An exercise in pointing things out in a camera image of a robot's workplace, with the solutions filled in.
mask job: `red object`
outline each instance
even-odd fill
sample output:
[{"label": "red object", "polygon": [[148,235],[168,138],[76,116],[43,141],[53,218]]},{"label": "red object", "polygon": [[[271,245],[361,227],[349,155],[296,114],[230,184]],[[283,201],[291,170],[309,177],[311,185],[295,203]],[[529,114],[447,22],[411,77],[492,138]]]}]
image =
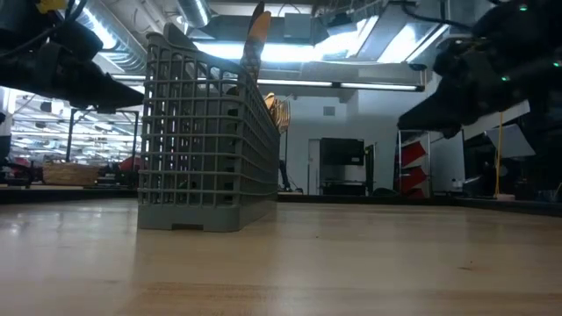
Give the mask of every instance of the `red object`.
[{"label": "red object", "polygon": [[[141,165],[142,165],[142,159],[140,157],[134,157],[135,169],[138,170]],[[133,157],[131,156],[125,159],[124,161],[122,161],[119,164],[119,168],[121,169],[121,171],[133,171]]]},{"label": "red object", "polygon": [[20,165],[26,166],[26,167],[32,166],[32,164],[26,158],[22,158],[22,157],[14,158],[14,163],[17,163],[17,164],[20,164]]},{"label": "red object", "polygon": [[416,185],[424,182],[428,176],[421,166],[403,169],[402,171],[402,193],[412,190]]},{"label": "red object", "polygon": [[425,198],[425,196],[422,189],[413,189],[408,193],[407,198]]},{"label": "red object", "polygon": [[404,146],[402,148],[402,168],[406,167],[412,162],[415,162],[425,154],[425,149],[423,149],[423,146],[419,141]]}]

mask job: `door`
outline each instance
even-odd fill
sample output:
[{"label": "door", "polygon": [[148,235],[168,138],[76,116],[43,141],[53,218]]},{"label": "door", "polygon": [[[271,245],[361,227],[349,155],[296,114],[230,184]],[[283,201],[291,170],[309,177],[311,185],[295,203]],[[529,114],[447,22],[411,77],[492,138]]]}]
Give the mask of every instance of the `door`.
[{"label": "door", "polygon": [[308,185],[306,194],[320,195],[320,140],[308,140]]}]

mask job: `pole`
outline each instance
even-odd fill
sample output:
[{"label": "pole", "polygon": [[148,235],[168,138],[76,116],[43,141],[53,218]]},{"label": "pole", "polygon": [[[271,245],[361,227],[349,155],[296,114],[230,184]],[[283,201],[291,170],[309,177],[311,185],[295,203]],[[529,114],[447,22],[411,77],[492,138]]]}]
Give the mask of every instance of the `pole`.
[{"label": "pole", "polygon": [[131,178],[134,177],[134,164],[136,163],[135,158],[136,158],[136,152],[137,152],[137,133],[139,132],[139,112],[136,111],[134,113],[134,132],[133,132],[133,172],[131,173]]},{"label": "pole", "polygon": [[289,148],[289,127],[285,131],[285,166],[287,165],[287,148]]},{"label": "pole", "polygon": [[402,195],[402,131],[398,130],[398,192]]},{"label": "pole", "polygon": [[68,126],[68,142],[67,142],[67,162],[70,162],[70,151],[72,148],[72,132],[74,130],[74,115],[76,114],[78,110],[77,109],[72,109],[70,111],[70,125]]},{"label": "pole", "polygon": [[433,197],[433,175],[431,174],[431,132],[428,132],[428,171],[429,171],[429,197]]}]

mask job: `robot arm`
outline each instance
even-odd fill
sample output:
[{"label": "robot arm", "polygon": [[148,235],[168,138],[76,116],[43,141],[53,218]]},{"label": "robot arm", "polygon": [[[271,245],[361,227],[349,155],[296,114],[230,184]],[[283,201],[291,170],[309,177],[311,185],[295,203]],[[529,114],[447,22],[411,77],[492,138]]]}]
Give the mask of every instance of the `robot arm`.
[{"label": "robot arm", "polygon": [[76,22],[87,0],[65,18],[38,8],[48,1],[3,0],[0,5],[0,85],[72,106],[100,111],[142,104],[143,95],[104,74],[93,57],[102,49],[94,32]]},{"label": "robot arm", "polygon": [[400,129],[447,138],[480,117],[558,88],[562,77],[562,2],[500,3],[436,57],[436,92],[400,117]]}]

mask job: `white panel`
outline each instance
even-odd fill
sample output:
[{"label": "white panel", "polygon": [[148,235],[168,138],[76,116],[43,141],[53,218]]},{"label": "white panel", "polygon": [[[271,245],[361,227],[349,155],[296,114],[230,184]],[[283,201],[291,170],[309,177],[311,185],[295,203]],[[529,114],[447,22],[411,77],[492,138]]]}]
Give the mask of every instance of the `white panel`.
[{"label": "white panel", "polygon": [[[496,150],[500,145],[500,128],[486,131]],[[501,131],[501,157],[516,158],[535,155],[535,150],[529,144],[519,125],[503,126]]]},{"label": "white panel", "polygon": [[[529,102],[523,101],[520,104],[513,106],[503,112],[503,123],[509,122],[512,119],[519,118],[520,116],[529,113]],[[465,140],[469,140],[474,136],[482,134],[484,131],[492,129],[500,125],[500,113],[490,114],[480,118],[476,123],[470,126],[463,126],[465,131]]]},{"label": "white panel", "polygon": [[458,191],[452,180],[465,179],[463,134],[446,140],[440,133],[431,134],[431,180],[434,192]]}]

